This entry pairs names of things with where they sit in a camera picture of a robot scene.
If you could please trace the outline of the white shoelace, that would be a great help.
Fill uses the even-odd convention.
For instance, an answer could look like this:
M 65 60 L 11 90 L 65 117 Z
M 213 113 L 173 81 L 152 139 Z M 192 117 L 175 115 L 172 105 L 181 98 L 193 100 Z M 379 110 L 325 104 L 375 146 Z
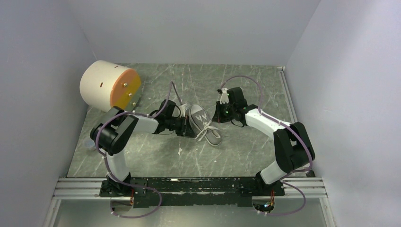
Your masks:
M 200 132 L 196 135 L 196 139 L 198 141 L 202 140 L 204 137 L 208 140 L 207 133 L 210 132 L 212 135 L 212 138 L 221 139 L 220 134 L 217 132 L 218 128 L 210 126 L 211 120 L 208 119 L 208 116 L 206 113 L 202 114 L 195 114 L 194 115 L 194 120 L 193 124 L 198 127 Z

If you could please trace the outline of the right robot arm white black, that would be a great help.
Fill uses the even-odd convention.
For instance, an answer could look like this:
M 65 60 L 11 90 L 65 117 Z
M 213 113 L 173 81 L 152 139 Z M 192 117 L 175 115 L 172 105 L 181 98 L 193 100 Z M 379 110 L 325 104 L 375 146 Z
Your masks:
M 218 90 L 219 100 L 213 122 L 238 121 L 267 135 L 274 142 L 275 161 L 256 174 L 255 190 L 261 196 L 273 190 L 273 184 L 304 166 L 312 167 L 315 153 L 305 126 L 300 122 L 279 120 L 256 105 L 247 103 L 239 87 Z

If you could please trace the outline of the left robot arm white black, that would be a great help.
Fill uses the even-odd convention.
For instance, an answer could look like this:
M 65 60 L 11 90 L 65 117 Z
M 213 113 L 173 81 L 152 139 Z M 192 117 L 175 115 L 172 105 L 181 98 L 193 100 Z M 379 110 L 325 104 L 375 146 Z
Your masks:
M 134 132 L 162 134 L 171 131 L 180 137 L 195 138 L 189 116 L 171 101 L 164 100 L 150 115 L 126 112 L 112 107 L 90 132 L 90 138 L 107 161 L 107 180 L 103 187 L 108 194 L 123 197 L 131 190 L 131 174 L 126 166 L 123 149 Z

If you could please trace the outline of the grey canvas sneaker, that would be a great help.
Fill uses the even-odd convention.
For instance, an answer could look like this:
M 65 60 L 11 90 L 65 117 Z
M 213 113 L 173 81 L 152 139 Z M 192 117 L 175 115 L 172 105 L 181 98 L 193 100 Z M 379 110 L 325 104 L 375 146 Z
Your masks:
M 195 139 L 205 139 L 211 146 L 219 146 L 222 138 L 219 129 L 212 126 L 212 120 L 206 110 L 200 105 L 192 105 L 189 109 L 189 122 L 194 131 Z

